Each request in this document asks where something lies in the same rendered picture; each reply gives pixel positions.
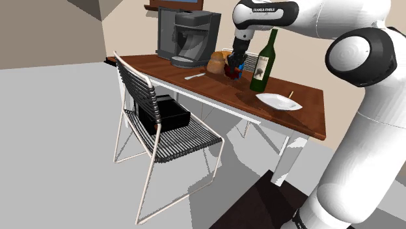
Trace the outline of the dark robot stand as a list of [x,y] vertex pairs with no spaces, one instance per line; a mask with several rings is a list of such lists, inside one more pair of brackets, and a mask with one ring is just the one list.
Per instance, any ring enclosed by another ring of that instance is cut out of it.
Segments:
[[288,182],[271,182],[268,170],[209,229],[280,229],[308,198]]

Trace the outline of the green wine bottle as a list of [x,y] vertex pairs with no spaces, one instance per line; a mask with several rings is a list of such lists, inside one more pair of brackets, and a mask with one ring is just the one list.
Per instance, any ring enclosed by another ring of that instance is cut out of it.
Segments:
[[250,82],[250,89],[255,92],[263,92],[269,79],[274,61],[276,59],[275,40],[278,29],[272,29],[267,45],[258,55],[255,71]]

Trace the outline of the grey coffee machine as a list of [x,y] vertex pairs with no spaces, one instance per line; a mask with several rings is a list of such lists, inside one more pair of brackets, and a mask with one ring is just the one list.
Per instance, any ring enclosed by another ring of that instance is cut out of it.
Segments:
[[205,66],[215,51],[220,23],[217,12],[159,7],[156,53],[175,67]]

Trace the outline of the red and blue object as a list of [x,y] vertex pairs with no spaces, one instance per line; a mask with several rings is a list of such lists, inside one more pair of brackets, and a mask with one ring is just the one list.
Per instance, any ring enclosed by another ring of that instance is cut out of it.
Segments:
[[224,74],[225,76],[229,77],[230,79],[236,80],[240,79],[243,73],[244,64],[239,65],[238,67],[234,68],[234,71],[231,72],[229,65],[224,65]]

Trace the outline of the white plate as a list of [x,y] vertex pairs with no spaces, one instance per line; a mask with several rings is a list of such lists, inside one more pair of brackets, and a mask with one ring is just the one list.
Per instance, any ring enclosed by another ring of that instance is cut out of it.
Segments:
[[303,106],[299,105],[296,101],[280,94],[261,93],[257,94],[256,97],[278,111],[296,111],[303,108]]

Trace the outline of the wooden table with white legs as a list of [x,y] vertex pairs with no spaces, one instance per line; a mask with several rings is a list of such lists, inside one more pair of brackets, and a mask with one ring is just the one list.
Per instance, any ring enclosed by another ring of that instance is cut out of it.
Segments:
[[[277,131],[290,139],[274,171],[271,182],[282,185],[308,139],[326,138],[323,91],[320,89],[272,78],[267,93],[288,95],[303,108],[296,111],[278,111],[261,102],[249,89],[250,72],[243,72],[239,80],[211,74],[205,68],[184,69],[173,66],[157,55],[124,56],[134,69],[148,76],[154,85],[220,109],[252,124]],[[185,80],[184,77],[206,73]]]

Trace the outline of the black box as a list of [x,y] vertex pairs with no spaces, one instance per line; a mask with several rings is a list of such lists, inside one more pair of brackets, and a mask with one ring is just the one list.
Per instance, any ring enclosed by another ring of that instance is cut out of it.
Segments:
[[[186,111],[170,95],[157,96],[157,106],[161,120],[161,133],[188,126],[191,113]],[[138,117],[150,135],[157,132],[157,123],[154,109],[151,104],[138,104]]]

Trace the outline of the brown framed wall picture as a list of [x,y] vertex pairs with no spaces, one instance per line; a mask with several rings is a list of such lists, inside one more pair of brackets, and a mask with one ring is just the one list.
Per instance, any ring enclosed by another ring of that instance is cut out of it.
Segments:
[[158,11],[158,7],[183,10],[202,10],[204,0],[149,0],[149,3],[144,5],[146,10]]

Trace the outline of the brown bread loaf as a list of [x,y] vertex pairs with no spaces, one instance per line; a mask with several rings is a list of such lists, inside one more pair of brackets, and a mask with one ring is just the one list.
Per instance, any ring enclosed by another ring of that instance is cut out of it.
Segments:
[[222,51],[216,51],[211,54],[211,59],[207,65],[207,71],[213,74],[224,74],[226,61]]

